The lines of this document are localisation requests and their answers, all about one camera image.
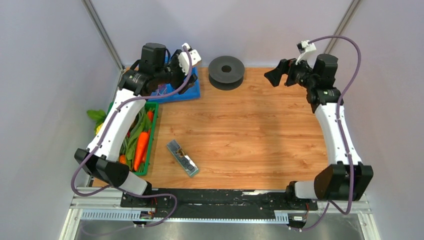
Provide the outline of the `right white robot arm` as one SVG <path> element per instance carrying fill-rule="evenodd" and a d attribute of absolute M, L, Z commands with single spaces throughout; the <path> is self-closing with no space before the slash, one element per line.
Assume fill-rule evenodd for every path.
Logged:
<path fill-rule="evenodd" d="M 328 166 L 312 181 L 292 181 L 287 186 L 286 205 L 299 209 L 306 199 L 324 201 L 359 201 L 369 186 L 374 171 L 364 165 L 351 140 L 344 116 L 341 91 L 334 87 L 338 58 L 319 54 L 311 67 L 306 60 L 282 59 L 277 67 L 264 74 L 273 87 L 300 85 L 319 122 L 324 137 Z"/>

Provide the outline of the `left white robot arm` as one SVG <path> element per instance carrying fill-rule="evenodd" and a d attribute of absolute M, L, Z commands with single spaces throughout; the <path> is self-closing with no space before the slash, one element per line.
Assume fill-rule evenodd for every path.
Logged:
<path fill-rule="evenodd" d="M 129 166 L 119 162 L 122 143 L 137 114 L 144 108 L 147 100 L 159 99 L 152 93 L 160 85 L 170 84 L 172 92 L 163 98 L 183 94 L 197 77 L 193 68 L 201 62 L 199 52 L 188 43 L 167 57 L 167 47 L 160 43 L 146 43 L 141 50 L 140 59 L 121 76 L 113 101 L 112 109 L 95 138 L 86 148 L 79 148 L 74 154 L 79 166 L 71 178 L 71 189 L 83 197 L 75 186 L 79 171 L 84 170 L 113 188 L 133 196 L 140 207 L 148 207 L 153 194 L 147 190 L 150 184 L 131 172 Z"/>

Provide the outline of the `dark grey cable spool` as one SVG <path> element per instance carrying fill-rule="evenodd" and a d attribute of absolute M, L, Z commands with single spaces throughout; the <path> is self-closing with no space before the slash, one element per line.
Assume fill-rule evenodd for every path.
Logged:
<path fill-rule="evenodd" d="M 208 65 L 210 84 L 218 90 L 231 91 L 244 81 L 245 65 L 236 57 L 223 55 Z"/>

